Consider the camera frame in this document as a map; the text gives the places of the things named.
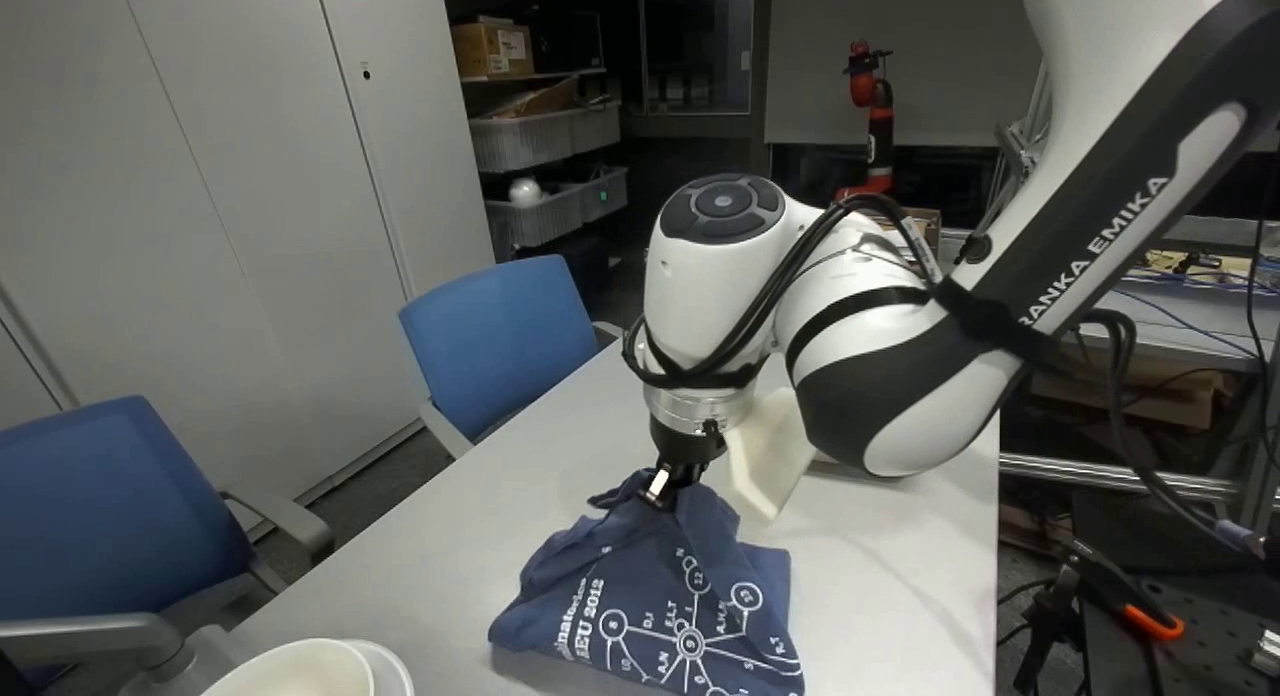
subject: grey floor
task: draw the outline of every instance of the grey floor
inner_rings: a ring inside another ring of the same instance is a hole
[[[613,269],[609,289],[590,299],[591,319],[617,322],[630,326],[643,308],[641,287],[644,283],[643,249],[622,249],[622,264]],[[375,519],[401,503],[404,496],[416,491],[435,473],[440,473],[451,463],[444,447],[440,447],[430,432],[420,431],[408,438],[401,447],[371,463],[342,486],[320,496],[311,509],[320,514],[333,528],[339,546],[351,541]],[[285,581],[297,581],[306,572],[307,564],[302,551],[279,534],[270,534],[257,542],[257,550]],[[1020,583],[1043,578],[1053,573],[1051,564],[1037,560],[1014,549],[1001,546],[998,551],[998,592],[1005,592]],[[195,628],[207,622],[211,608],[221,609],[224,626],[251,613],[264,603],[266,595],[255,582],[242,578],[224,585],[215,594],[206,594],[192,603],[180,604],[165,615],[179,627]],[[1029,596],[1015,599],[997,613],[996,632],[1002,635],[1014,628],[1021,619],[1019,612],[1027,605]],[[1015,637],[996,656],[996,693],[1014,693],[1010,687],[1018,669],[1027,635]],[[928,655],[922,655],[924,663]],[[114,693],[128,674],[109,664],[91,664],[69,674],[50,691],[58,696]],[[1082,664],[1075,654],[1065,647],[1055,649],[1042,672],[1039,692],[1043,696],[1071,696],[1075,693],[1083,674]]]

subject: white table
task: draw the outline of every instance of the white table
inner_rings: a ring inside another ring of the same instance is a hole
[[[786,384],[781,362],[760,374],[762,394]],[[658,693],[485,638],[534,550],[589,513],[586,496],[653,464],[648,420],[613,344],[234,636],[255,651],[367,638],[397,651],[419,695]],[[810,695],[992,693],[997,431],[893,485],[805,476],[755,540],[791,551]]]

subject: franka emika robot arm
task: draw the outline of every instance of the franka emika robot arm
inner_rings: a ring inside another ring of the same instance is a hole
[[[822,453],[888,478],[951,459],[1027,360],[1276,123],[1280,0],[1024,4],[1052,78],[1051,134],[946,280],[911,273],[865,216],[901,217],[882,196],[822,212],[741,175],[671,196],[623,345],[658,445],[650,502],[701,476],[773,351]]]

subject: shelf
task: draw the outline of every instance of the shelf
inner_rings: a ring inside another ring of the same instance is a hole
[[[554,73],[522,73],[522,75],[466,75],[463,84],[498,84],[507,81],[539,81],[539,78],[564,78],[567,75],[590,75],[604,73],[605,68],[582,68],[581,70],[558,70]]]

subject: blue chair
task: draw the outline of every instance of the blue chair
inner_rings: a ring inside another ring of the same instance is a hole
[[[421,416],[453,458],[549,391],[598,351],[558,255],[498,264],[443,283],[399,312],[430,400]]]
[[[0,622],[159,613],[243,573],[279,594],[225,500],[312,564],[333,554],[329,527],[292,500],[216,491],[143,397],[0,432]]]

